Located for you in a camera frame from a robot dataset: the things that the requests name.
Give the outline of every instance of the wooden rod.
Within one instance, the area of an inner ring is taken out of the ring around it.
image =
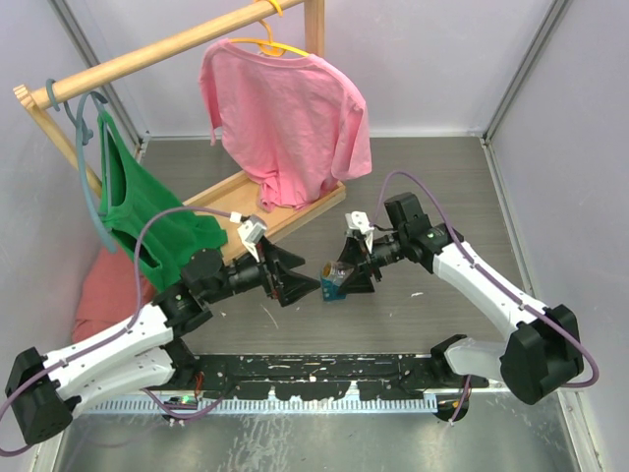
[[[19,86],[13,89],[16,98],[20,101],[25,110],[29,113],[34,122],[39,125],[39,128],[48,136],[53,145],[55,145],[61,153],[68,159],[75,169],[79,168],[77,164],[77,151],[74,145],[65,135],[65,133],[59,128],[57,122],[53,120],[46,110],[42,110],[32,99],[32,94],[26,86]],[[102,191],[102,184],[98,176],[86,163],[87,170],[87,182],[89,187],[94,190],[96,195],[100,198]]]
[[[323,57],[325,49],[325,0],[304,0],[306,50]]]
[[[304,0],[277,0],[277,3],[283,10],[302,2]],[[54,95],[57,101],[61,103],[81,93],[109,84],[140,69],[168,59],[180,52],[192,49],[218,36],[270,17],[274,13],[275,9],[269,2],[253,3],[58,81],[53,86]],[[46,88],[39,88],[33,91],[31,96],[41,110],[50,107],[51,103],[48,99]]]

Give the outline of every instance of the white bracket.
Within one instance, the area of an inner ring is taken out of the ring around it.
[[[434,273],[465,295],[489,318],[502,334],[502,338],[508,340],[511,333],[518,328],[518,323],[530,324],[536,318],[502,293],[475,266],[481,265],[511,293],[517,295],[523,304],[542,313],[546,304],[527,295],[496,272],[474,252],[469,243],[464,242],[462,244],[474,259],[474,264],[470,264],[461,254],[459,248],[452,243],[443,248],[441,254],[434,257]]]
[[[175,373],[172,362],[164,349],[155,347],[107,371],[102,377],[91,379],[75,392],[81,397],[81,403],[75,407],[72,416],[77,418],[89,408],[114,396],[166,384]]]
[[[243,246],[256,258],[257,262],[259,262],[259,255],[257,253],[256,244],[262,239],[262,236],[266,233],[266,229],[266,223],[255,215],[250,216],[247,221],[238,227],[238,235],[243,242]]]
[[[78,394],[81,388],[92,379],[97,379],[112,369],[129,363],[134,356],[172,341],[173,330],[166,326],[166,322],[166,316],[159,307],[145,305],[140,311],[138,321],[129,332],[109,344],[85,354],[84,357],[70,362],[66,367],[51,372],[48,377],[53,382],[59,382],[57,393],[61,399],[67,400]],[[129,319],[126,319],[85,341],[46,353],[47,359],[43,363],[43,367],[50,367],[60,360],[65,360],[71,355],[93,346],[124,329],[128,324]]]
[[[370,219],[364,211],[352,211],[351,213],[345,213],[345,220],[347,221],[347,228],[350,230],[357,229],[365,237],[365,244],[367,249],[372,252],[373,247],[373,228],[370,225]]]
[[[502,382],[500,357],[506,349],[504,342],[477,341],[465,337],[445,350],[445,359],[452,372],[459,376],[474,375]]]

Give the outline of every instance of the blue hanger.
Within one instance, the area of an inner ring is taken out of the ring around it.
[[[52,104],[55,111],[60,111],[59,103],[55,98],[54,92],[52,90],[52,85],[55,83],[54,80],[48,79],[46,81],[46,91],[48,92],[48,98],[50,99],[50,103]],[[105,228],[104,224],[100,220],[98,215],[98,211],[96,210],[96,204],[93,200],[93,195],[90,191],[89,184],[87,183],[87,170],[86,170],[86,157],[84,153],[84,146],[89,143],[89,140],[93,138],[93,131],[87,127],[86,120],[83,118],[84,109],[86,107],[86,100],[91,96],[93,100],[94,106],[100,115],[104,110],[104,103],[107,103],[107,99],[97,91],[89,91],[81,95],[79,99],[79,106],[77,106],[77,117],[72,114],[72,110],[70,109],[70,105],[67,101],[64,101],[63,107],[68,115],[68,118],[75,126],[76,134],[75,134],[75,147],[77,148],[77,164],[79,166],[79,177],[81,180],[81,187],[83,189],[83,194],[86,198],[87,204],[87,212],[89,213],[89,217],[91,218],[91,222],[93,223],[102,244],[107,248],[107,251],[110,253],[115,253],[117,251],[116,241],[109,234],[107,228]],[[106,185],[107,185],[107,203],[108,208],[111,207],[111,178],[110,178],[110,157],[109,157],[109,137],[107,135],[107,122],[106,120],[102,120],[102,133],[104,136],[104,153],[105,153],[105,177],[106,177]]]

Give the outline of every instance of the metal frame edge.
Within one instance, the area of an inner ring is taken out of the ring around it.
[[[520,66],[516,71],[513,79],[511,79],[511,83],[507,87],[506,92],[502,96],[498,107],[496,108],[491,120],[489,120],[489,124],[487,129],[483,135],[483,138],[487,142],[491,142],[495,133],[502,123],[504,116],[507,111],[511,107],[511,104],[515,100],[522,84],[526,81],[526,79],[531,74],[531,71],[535,67],[538,62],[538,59],[543,53],[543,49],[545,45],[548,43],[548,39],[554,33],[557,26],[560,23],[560,20],[563,18],[564,13],[567,11],[568,7],[572,3],[572,0],[553,0],[552,4],[546,11],[545,16],[543,17],[542,24],[536,31],[527,52],[524,54],[522,58],[522,62],[520,62]]]
[[[55,463],[59,457],[61,441],[65,433],[43,442],[37,446],[30,464],[29,472],[50,472],[55,469]]]
[[[68,2],[66,0],[48,0],[48,4],[54,11],[59,23],[65,30],[86,65],[88,67],[93,67],[100,64],[94,49],[89,44],[87,36],[81,28],[81,25],[79,25],[79,22],[68,5]],[[111,84],[106,84],[101,88],[103,94],[109,101],[109,106],[116,115],[116,118],[118,118],[118,121],[122,125],[129,139],[136,147],[141,146],[143,143],[143,136],[136,128],[116,90]]]
[[[489,167],[489,173],[491,174],[491,179],[493,180],[493,185],[498,196],[498,202],[507,228],[509,241],[513,248],[522,282],[524,283],[524,291],[531,296],[535,296],[535,284],[527,268],[526,252],[520,242],[520,232],[510,209],[512,205],[509,203],[505,192],[504,181],[500,173],[493,145],[488,140],[481,138],[481,146],[485,151],[487,166]],[[581,470],[584,472],[603,471],[604,467],[600,458],[600,447],[597,445],[593,435],[592,427],[588,421],[580,393],[564,388],[557,392],[557,396],[568,429],[568,435],[574,447]]]

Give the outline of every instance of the gray metal floor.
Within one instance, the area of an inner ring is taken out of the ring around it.
[[[478,139],[374,139],[372,156],[373,173],[348,182],[342,204],[280,242],[308,262],[298,271],[317,277],[325,262],[335,260],[345,242],[344,213],[372,214],[384,176],[404,169],[427,183],[481,257],[521,284]],[[152,141],[143,164],[182,200],[239,170],[220,144],[210,147],[208,141]],[[421,190],[403,177],[391,181],[388,195],[404,191],[416,192],[433,223],[439,222]],[[472,304],[420,266],[400,263],[383,273],[376,293],[334,303],[315,293],[282,309],[262,290],[241,294],[214,305],[214,319],[186,342],[197,353],[286,354],[428,352],[457,332],[497,339]],[[422,295],[412,296],[418,292]]]
[[[430,414],[210,414],[183,429],[150,415],[85,415],[60,451],[55,472],[579,470],[555,395],[530,407],[487,392],[454,428]]]
[[[347,200],[282,240],[316,276],[343,246],[343,213],[371,213],[384,175],[403,168],[423,178],[455,226],[497,270],[519,275],[476,139],[372,141],[373,174],[348,183]],[[238,167],[207,142],[153,141],[145,166],[181,199]],[[411,190],[396,178],[389,195]],[[421,198],[434,222],[438,221]],[[215,317],[187,337],[197,353],[426,352],[453,333],[496,339],[493,326],[460,294],[419,266],[384,270],[373,295],[324,304],[319,294],[280,309],[261,291],[214,307]],[[422,295],[412,297],[413,293]],[[272,313],[278,327],[264,311]],[[54,466],[68,471],[560,471],[578,470],[556,395],[531,407],[510,393],[475,391],[454,428],[432,415],[211,416],[169,429],[150,415],[85,415],[67,431]],[[92,442],[123,443],[125,447]]]

